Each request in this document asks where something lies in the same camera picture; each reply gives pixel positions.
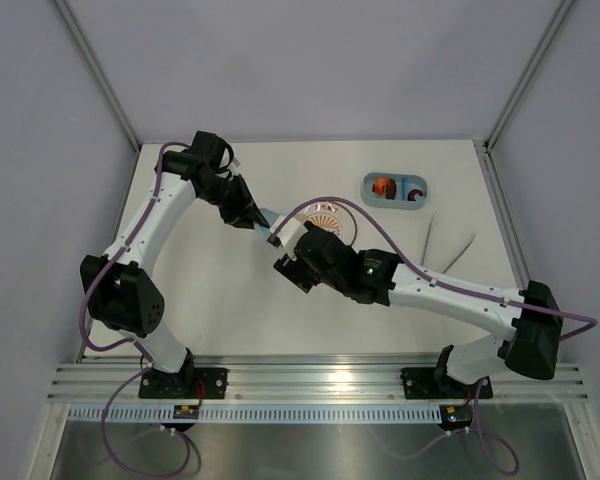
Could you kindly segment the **light blue lunch box lid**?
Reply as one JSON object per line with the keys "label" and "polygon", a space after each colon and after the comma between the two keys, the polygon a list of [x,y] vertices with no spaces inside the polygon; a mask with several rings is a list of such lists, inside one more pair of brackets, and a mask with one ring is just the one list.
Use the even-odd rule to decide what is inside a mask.
{"label": "light blue lunch box lid", "polygon": [[259,223],[254,224],[254,230],[265,240],[267,240],[272,233],[271,227],[278,221],[281,214],[266,208],[261,208],[260,213],[266,221],[266,226],[262,226]]}

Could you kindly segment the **red shrimp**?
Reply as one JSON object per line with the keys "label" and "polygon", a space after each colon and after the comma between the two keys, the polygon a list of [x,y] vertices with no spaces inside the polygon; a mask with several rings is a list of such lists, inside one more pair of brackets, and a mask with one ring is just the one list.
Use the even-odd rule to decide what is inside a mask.
{"label": "red shrimp", "polygon": [[376,177],[372,185],[372,192],[379,196],[385,196],[391,185],[392,180],[388,177]]}

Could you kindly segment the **dark sea cucumber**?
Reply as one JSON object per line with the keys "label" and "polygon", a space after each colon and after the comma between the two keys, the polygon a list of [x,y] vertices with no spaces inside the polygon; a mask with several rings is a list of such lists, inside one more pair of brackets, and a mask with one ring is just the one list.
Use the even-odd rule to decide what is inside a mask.
{"label": "dark sea cucumber", "polygon": [[397,195],[397,184],[394,180],[390,179],[383,187],[384,197],[388,200],[394,200]]}

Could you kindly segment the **dark red sausage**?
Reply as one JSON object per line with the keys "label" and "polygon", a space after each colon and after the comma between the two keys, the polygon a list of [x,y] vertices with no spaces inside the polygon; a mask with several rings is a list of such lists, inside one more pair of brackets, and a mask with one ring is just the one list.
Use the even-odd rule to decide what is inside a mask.
{"label": "dark red sausage", "polygon": [[422,190],[419,190],[419,189],[410,190],[409,193],[408,193],[408,195],[407,195],[407,199],[410,202],[419,201],[423,197],[424,197],[424,192]]}

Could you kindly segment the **metal food tongs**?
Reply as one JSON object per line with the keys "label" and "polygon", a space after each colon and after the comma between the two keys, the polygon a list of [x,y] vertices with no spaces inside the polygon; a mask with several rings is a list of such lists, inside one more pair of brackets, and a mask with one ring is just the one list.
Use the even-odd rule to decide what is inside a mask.
{"label": "metal food tongs", "polygon": [[436,227],[438,224],[436,216],[436,212],[431,215],[426,228],[424,244],[420,254],[420,265],[425,268],[434,267],[435,271],[438,271],[442,274],[447,274],[470,249],[477,237],[477,231],[472,231],[470,234],[466,235],[460,243],[456,243],[456,245],[452,247],[450,254],[448,254],[438,263],[431,265],[430,253],[433,251],[432,245],[434,243]]}

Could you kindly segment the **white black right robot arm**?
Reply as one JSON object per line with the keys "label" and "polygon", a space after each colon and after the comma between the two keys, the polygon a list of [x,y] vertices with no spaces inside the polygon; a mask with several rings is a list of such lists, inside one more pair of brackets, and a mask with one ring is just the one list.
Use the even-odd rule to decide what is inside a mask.
{"label": "white black right robot arm", "polygon": [[457,281],[395,253],[355,251],[310,222],[278,227],[273,235],[285,251],[275,269],[304,292],[324,284],[359,304],[420,309],[486,331],[479,340],[444,347],[424,372],[405,374],[407,394],[459,398],[506,371],[554,378],[563,320],[546,285],[531,282],[518,291]]}

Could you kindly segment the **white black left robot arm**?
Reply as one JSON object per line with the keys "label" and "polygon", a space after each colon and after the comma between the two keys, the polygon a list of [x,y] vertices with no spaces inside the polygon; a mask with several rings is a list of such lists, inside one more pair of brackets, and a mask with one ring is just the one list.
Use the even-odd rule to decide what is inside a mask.
{"label": "white black left robot arm", "polygon": [[198,131],[190,144],[161,146],[155,180],[148,196],[123,233],[99,256],[80,265],[84,298],[79,331],[93,351],[86,321],[96,320],[120,333],[115,347],[133,344],[149,367],[150,384],[175,398],[195,388],[192,354],[163,321],[165,300],[152,280],[158,257],[173,228],[196,200],[217,207],[222,221],[234,228],[268,228],[244,178],[237,174],[235,153],[220,136]]}

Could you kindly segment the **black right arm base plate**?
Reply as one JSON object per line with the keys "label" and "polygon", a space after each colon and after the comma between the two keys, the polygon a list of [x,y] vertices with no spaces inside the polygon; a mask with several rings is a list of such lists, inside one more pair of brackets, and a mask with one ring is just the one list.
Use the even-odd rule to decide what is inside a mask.
{"label": "black right arm base plate", "polygon": [[467,400],[473,399],[478,389],[478,383],[463,384],[442,367],[405,367],[400,380],[407,400]]}

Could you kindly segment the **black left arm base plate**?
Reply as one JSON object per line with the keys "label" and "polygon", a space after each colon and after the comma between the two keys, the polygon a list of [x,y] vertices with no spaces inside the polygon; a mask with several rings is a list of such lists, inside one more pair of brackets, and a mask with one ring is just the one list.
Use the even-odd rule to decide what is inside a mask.
{"label": "black left arm base plate", "polygon": [[138,397],[151,400],[225,398],[229,371],[224,368],[194,367],[192,371],[165,373],[151,369],[142,375]]}

